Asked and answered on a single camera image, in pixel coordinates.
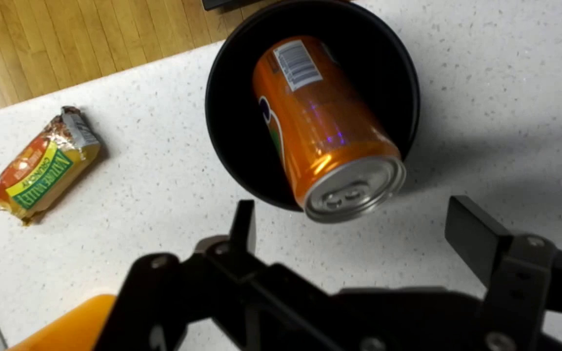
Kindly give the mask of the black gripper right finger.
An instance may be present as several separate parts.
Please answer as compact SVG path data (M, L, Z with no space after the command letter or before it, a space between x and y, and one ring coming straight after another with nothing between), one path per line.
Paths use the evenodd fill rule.
M562 249L537 233L511 233L470 196L453 194L445 237L486 286L478 333L488 351L562 351L542 333L562 313Z

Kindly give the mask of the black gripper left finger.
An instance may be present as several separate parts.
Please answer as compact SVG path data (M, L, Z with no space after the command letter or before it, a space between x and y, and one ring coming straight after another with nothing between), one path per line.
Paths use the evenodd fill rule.
M244 307L228 276L248 259L252 200L240 200L226 233L203 237L181 261L170 251L139 257L92 351L176 351L199 319L240 323Z

